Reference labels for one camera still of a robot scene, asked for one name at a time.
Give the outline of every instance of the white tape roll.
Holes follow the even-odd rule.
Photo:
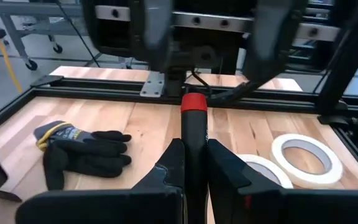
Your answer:
[[[323,174],[310,174],[299,170],[284,157],[288,147],[299,147],[314,154],[324,166]],[[342,178],[342,162],[330,148],[323,143],[300,134],[284,134],[274,139],[270,159],[300,187],[321,189],[334,185]]]
[[[237,156],[246,162],[248,166],[257,172],[260,172],[276,184],[281,185],[286,189],[293,188],[288,176],[272,161],[251,154],[239,154]]]

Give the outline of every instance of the black glove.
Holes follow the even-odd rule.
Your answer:
[[[88,133],[63,121],[34,131],[37,146],[44,150],[44,171],[49,190],[64,187],[63,170],[98,177],[117,177],[131,163],[124,142],[131,140],[119,131]]]

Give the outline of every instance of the wooden board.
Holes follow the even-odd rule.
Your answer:
[[[60,67],[53,74],[69,77],[145,80],[147,72],[101,68]],[[242,77],[202,75],[211,85],[232,86]],[[300,91],[294,80],[275,79],[270,89]],[[87,131],[119,130],[132,135],[128,155],[132,164],[121,176],[102,179],[65,173],[66,189],[129,189],[153,167],[172,138],[180,137],[180,108],[116,101],[36,97],[0,126],[0,163],[9,174],[1,190],[23,199],[46,191],[42,152],[35,146],[33,130],[45,123],[64,120]],[[329,146],[344,164],[344,176],[334,189],[358,189],[358,163],[329,126],[316,115],[268,111],[208,108],[209,137],[218,139],[236,154],[256,154],[269,159],[273,139],[285,133],[299,133]],[[320,162],[299,149],[286,151],[298,168],[318,172]],[[0,200],[0,223],[14,223],[18,203]],[[209,206],[208,223],[213,222]]]

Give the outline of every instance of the chair wheel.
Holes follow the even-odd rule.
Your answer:
[[[57,44],[56,47],[57,47],[57,48],[53,47],[53,50],[54,50],[56,53],[60,54],[60,53],[63,52],[63,47],[62,47],[62,46],[60,46],[60,45]]]
[[[38,68],[37,63],[36,63],[35,61],[33,61],[33,60],[29,60],[29,62],[30,62],[30,65],[28,65],[28,64],[26,63],[25,66],[26,66],[28,69],[30,69],[30,70],[32,70],[32,71],[35,71],[35,70]]]

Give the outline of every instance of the gray floor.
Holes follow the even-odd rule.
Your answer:
[[[18,18],[14,19],[16,24],[19,24]],[[1,19],[0,27],[4,28]],[[90,47],[94,55],[98,54],[98,51],[92,46],[88,37],[84,37],[86,43]],[[95,64],[91,61],[89,53],[86,51],[81,40],[77,36],[56,36],[57,42],[63,47],[62,54],[57,54],[52,50],[52,45],[48,41],[47,36],[44,35],[28,35],[23,39],[26,47],[27,54],[34,59],[39,65],[37,71],[30,71],[25,67],[23,60],[19,57],[17,50],[11,44],[7,47],[8,54],[10,55],[10,61],[15,71],[17,78],[19,79],[23,89],[29,87],[29,84],[38,79],[42,75],[49,74],[51,71],[61,65],[72,66],[89,66],[95,67]],[[241,52],[239,58],[242,58],[244,53]],[[98,61],[101,67],[105,68],[120,68],[117,64],[117,57],[110,55],[100,55]],[[146,65],[139,65],[137,60],[133,60],[133,69],[147,69]],[[202,72],[209,72],[210,70],[200,70]],[[313,91],[316,84],[319,82],[319,76],[314,75],[293,75],[293,74],[281,74],[284,78],[295,79],[304,91]],[[358,95],[358,77],[355,77],[349,88],[346,91],[350,95]],[[18,95],[18,91],[13,85],[9,74],[7,72],[6,64],[1,56],[0,52],[0,107],[8,103],[15,96]]]

